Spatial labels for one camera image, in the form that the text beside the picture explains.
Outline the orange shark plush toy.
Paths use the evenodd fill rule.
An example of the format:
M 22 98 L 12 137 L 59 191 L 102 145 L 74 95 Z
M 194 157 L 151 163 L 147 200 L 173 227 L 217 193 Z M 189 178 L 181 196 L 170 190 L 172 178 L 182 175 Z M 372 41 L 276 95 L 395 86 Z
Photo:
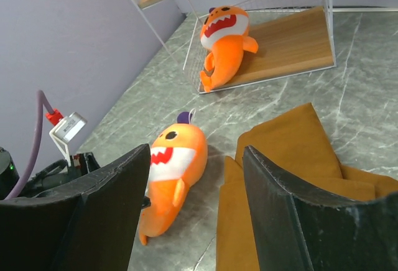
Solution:
M 249 15 L 237 6 L 209 9 L 200 43 L 208 51 L 200 81 L 205 92 L 225 85 L 237 74 L 244 53 L 257 53 L 259 44 L 249 35 Z

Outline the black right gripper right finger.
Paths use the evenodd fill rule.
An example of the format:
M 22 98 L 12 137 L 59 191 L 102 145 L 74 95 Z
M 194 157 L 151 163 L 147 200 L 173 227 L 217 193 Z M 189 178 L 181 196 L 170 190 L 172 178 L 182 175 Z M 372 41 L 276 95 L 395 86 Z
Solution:
M 253 146 L 243 172 L 261 270 L 397 269 L 397 193 L 372 201 L 336 195 Z

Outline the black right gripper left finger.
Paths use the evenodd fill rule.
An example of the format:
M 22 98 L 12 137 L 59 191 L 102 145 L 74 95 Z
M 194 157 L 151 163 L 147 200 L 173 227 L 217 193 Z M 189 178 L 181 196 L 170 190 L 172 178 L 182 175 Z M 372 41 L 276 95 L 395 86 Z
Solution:
M 142 144 L 35 197 L 1 201 L 1 269 L 127 270 L 149 168 Z

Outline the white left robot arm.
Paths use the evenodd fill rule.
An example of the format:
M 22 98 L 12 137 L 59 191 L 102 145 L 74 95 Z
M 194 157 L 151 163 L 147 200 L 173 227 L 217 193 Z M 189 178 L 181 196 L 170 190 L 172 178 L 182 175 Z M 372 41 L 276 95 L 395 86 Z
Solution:
M 150 148 L 32 197 L 7 199 L 19 179 L 1 151 L 2 270 L 127 270 L 146 205 Z

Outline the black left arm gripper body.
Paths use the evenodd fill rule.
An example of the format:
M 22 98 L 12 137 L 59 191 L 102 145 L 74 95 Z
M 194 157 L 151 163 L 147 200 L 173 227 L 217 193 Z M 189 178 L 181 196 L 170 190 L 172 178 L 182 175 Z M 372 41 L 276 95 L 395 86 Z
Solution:
M 92 152 L 78 153 L 70 156 L 71 165 L 66 159 L 50 164 L 33 176 L 21 191 L 22 197 L 33 197 L 39 193 L 99 169 L 101 166 Z

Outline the orange goldfish plush toy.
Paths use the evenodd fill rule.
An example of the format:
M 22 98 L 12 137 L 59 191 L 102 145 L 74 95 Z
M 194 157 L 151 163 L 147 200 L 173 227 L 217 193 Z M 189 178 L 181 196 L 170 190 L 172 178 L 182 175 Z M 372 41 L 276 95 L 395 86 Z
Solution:
M 150 169 L 145 196 L 150 206 L 141 211 L 139 240 L 165 233 L 173 224 L 190 188 L 203 176 L 208 161 L 206 135 L 194 125 L 196 109 L 183 111 L 150 147 Z

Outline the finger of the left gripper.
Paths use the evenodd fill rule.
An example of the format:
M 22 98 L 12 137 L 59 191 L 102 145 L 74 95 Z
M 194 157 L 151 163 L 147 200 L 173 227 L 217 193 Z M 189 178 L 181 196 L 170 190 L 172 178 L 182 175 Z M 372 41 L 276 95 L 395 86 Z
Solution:
M 142 209 L 145 209 L 145 208 L 148 208 L 150 205 L 151 205 L 150 198 L 147 197 L 147 196 L 145 196 L 144 199 L 143 199 L 143 201 L 142 201 L 141 208 L 142 208 Z

